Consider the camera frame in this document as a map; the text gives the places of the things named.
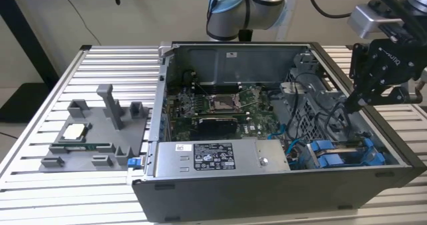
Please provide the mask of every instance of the white label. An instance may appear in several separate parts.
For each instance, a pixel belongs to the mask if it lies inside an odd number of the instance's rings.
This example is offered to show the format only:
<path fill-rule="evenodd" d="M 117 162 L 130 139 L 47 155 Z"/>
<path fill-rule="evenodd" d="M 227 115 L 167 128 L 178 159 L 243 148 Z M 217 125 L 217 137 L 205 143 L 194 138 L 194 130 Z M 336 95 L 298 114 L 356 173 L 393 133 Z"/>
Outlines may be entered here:
<path fill-rule="evenodd" d="M 193 144 L 177 144 L 175 151 L 178 152 L 191 152 L 193 151 Z"/>
<path fill-rule="evenodd" d="M 237 58 L 237 57 L 238 57 L 238 53 L 235 51 L 227 52 L 227 58 Z"/>

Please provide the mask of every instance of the circuit board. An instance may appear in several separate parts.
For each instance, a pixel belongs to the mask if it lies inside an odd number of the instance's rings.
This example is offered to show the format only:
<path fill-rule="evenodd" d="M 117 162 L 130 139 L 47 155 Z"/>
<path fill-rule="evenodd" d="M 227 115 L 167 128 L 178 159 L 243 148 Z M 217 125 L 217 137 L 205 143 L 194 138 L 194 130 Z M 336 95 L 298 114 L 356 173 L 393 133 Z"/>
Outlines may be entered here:
<path fill-rule="evenodd" d="M 243 85 L 234 94 L 194 94 L 186 90 L 169 96 L 167 104 L 173 141 L 267 139 L 281 128 L 269 93 L 255 84 Z M 237 128 L 221 135 L 198 136 L 198 126 L 206 119 L 233 119 Z"/>

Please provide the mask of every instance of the blue cable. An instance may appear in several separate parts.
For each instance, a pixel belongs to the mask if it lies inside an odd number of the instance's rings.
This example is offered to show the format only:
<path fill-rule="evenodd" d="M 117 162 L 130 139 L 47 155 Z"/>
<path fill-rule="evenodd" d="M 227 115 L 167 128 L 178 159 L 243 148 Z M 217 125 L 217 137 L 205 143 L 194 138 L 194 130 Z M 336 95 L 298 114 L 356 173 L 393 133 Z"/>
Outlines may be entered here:
<path fill-rule="evenodd" d="M 295 140 L 291 142 L 291 144 L 289 145 L 289 149 L 287 149 L 287 151 L 286 151 L 286 154 L 289 154 L 289 153 L 291 152 L 293 147 L 294 147 L 294 145 L 298 143 L 299 140 L 301 140 L 301 139 L 298 138 L 298 139 L 295 139 Z"/>
<path fill-rule="evenodd" d="M 281 124 L 281 132 L 274 132 L 273 134 L 269 135 L 267 139 L 271 140 L 273 139 L 273 136 L 279 136 L 282 134 L 286 133 L 286 125 L 285 124 Z"/>

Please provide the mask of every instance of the blue tab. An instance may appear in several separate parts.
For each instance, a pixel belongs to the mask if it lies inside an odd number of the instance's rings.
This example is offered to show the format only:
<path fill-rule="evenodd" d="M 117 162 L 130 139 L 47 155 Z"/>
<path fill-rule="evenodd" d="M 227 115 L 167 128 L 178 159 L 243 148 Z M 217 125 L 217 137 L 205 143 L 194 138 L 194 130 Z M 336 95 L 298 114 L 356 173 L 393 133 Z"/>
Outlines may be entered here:
<path fill-rule="evenodd" d="M 127 167 L 139 169 L 142 168 L 142 159 L 141 158 L 130 158 L 127 160 Z"/>

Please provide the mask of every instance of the slotted metal surface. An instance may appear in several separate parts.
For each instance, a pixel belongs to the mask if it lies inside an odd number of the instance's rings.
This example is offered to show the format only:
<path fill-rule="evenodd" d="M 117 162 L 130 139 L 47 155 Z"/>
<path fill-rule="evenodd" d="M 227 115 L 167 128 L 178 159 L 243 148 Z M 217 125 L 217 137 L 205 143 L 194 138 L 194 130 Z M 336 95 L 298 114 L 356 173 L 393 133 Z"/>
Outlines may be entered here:
<path fill-rule="evenodd" d="M 325 49 L 349 72 L 349 49 L 345 46 L 326 46 Z M 39 173 L 38 170 L 41 159 L 47 155 L 50 143 L 66 122 L 70 101 L 87 99 L 90 106 L 102 106 L 103 102 L 97 95 L 98 84 L 113 83 L 114 96 L 121 99 L 121 104 L 142 101 L 151 107 L 158 69 L 157 47 L 95 46 L 90 52 L 78 54 L 55 91 L 0 164 L 0 225 L 151 224 L 146 220 L 133 188 L 126 185 L 126 171 Z M 426 113 L 416 105 L 380 106 L 377 109 L 421 159 L 427 162 Z M 427 224 L 427 174 L 406 187 L 384 191 L 358 210 L 199 223 Z"/>

